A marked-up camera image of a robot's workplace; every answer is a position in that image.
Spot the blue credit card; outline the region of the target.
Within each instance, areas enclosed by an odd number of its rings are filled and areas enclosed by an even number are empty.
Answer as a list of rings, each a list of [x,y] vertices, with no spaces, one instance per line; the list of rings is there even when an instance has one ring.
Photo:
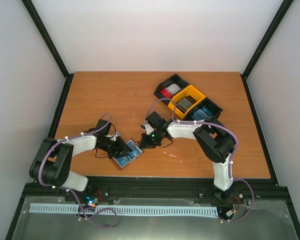
[[[136,145],[133,140],[129,140],[126,144],[132,150],[128,152],[128,156],[130,158],[135,159],[143,153],[143,151]]]
[[[131,161],[134,159],[130,156],[122,156],[115,159],[116,163],[121,167],[124,168],[125,166],[129,165]]]

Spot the brown leather card holder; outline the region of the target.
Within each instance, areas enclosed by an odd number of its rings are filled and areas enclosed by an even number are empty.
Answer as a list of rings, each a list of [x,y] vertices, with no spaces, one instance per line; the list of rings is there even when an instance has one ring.
[[[112,157],[112,160],[116,163],[116,165],[123,169],[127,165],[129,165],[132,161],[137,159],[144,151],[137,146],[137,143],[130,139],[126,142],[126,145],[132,150],[127,152],[126,154]]]

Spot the yellow bin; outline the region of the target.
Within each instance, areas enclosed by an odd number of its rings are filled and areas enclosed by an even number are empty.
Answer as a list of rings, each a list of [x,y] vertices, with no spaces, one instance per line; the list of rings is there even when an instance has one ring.
[[[190,84],[172,96],[168,107],[173,111],[176,106],[175,115],[184,120],[191,110],[205,98],[202,92]]]

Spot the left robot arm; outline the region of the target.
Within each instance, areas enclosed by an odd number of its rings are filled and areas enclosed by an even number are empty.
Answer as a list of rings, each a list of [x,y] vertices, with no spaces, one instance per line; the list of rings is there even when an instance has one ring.
[[[106,157],[124,167],[139,152],[134,142],[125,142],[118,132],[110,135],[112,123],[99,119],[96,126],[73,137],[45,138],[30,166],[29,176],[45,187],[72,189],[82,201],[93,198],[88,178],[71,171],[72,158],[87,151],[102,150]]]

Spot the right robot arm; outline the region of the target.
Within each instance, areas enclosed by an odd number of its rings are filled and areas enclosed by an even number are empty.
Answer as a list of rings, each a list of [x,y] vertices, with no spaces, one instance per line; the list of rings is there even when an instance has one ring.
[[[220,202],[230,197],[234,183],[233,157],[238,147],[238,139],[217,118],[193,121],[174,118],[165,120],[154,111],[145,118],[141,128],[144,129],[144,133],[138,145],[140,149],[161,147],[164,139],[195,140],[205,156],[212,161],[214,197]]]

